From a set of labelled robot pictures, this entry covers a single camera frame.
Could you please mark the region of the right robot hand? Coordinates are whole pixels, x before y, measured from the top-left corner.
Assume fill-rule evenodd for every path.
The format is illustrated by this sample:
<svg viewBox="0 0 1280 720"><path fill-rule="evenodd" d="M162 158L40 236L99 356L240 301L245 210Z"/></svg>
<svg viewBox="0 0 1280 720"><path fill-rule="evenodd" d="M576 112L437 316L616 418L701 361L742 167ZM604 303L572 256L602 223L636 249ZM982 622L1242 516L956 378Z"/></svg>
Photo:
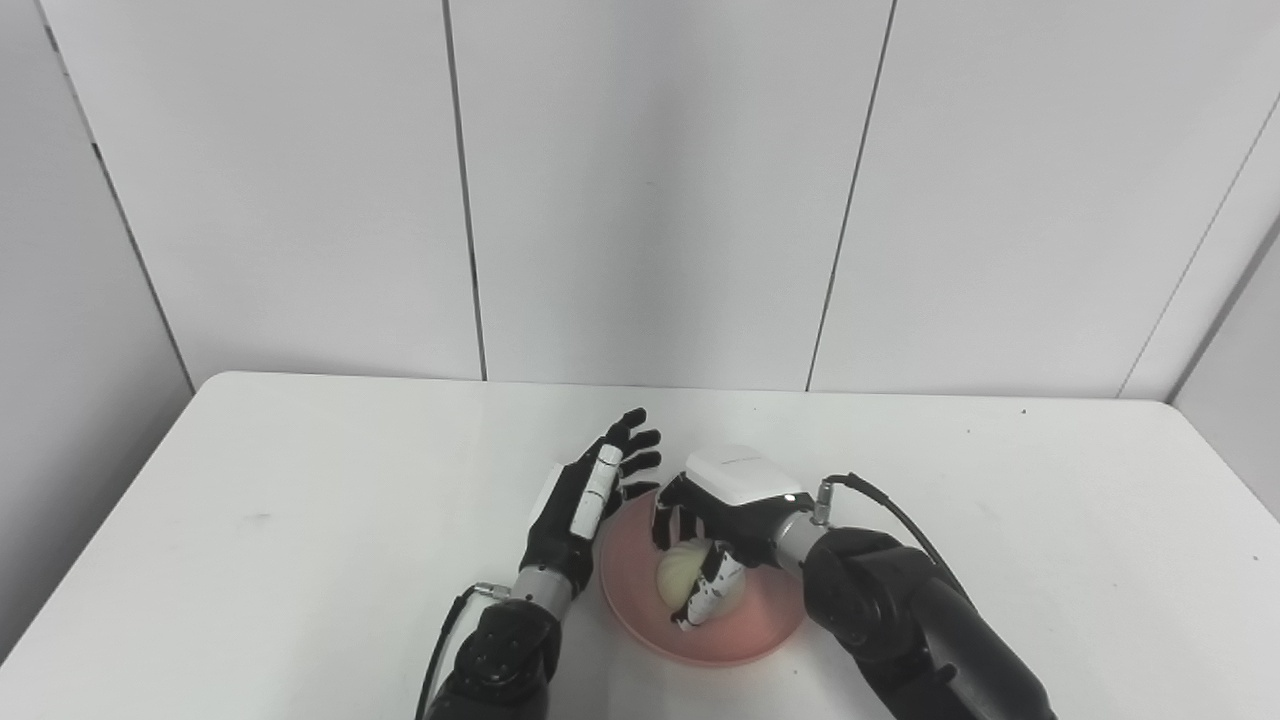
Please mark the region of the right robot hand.
<svg viewBox="0 0 1280 720"><path fill-rule="evenodd" d="M712 620L750 568L797 569L803 557L783 552L782 539L796 521L812 523L815 505L781 465L754 448L692 451L684 470L658 491L650 521L652 543L660 552L694 541L707 547L671 623L690 632Z"/></svg>

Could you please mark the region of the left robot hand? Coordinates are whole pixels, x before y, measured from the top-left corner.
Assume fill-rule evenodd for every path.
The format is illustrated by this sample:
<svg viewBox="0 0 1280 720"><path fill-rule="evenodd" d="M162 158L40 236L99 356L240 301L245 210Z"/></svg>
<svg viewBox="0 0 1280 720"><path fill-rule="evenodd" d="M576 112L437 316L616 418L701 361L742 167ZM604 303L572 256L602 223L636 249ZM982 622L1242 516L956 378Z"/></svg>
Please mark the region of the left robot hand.
<svg viewBox="0 0 1280 720"><path fill-rule="evenodd" d="M518 585L556 583L572 600L585 589L603 523L660 487L634 478L662 464L660 432L644 429L645 423L644 407L627 411L577 460L562 466L527 532Z"/></svg>

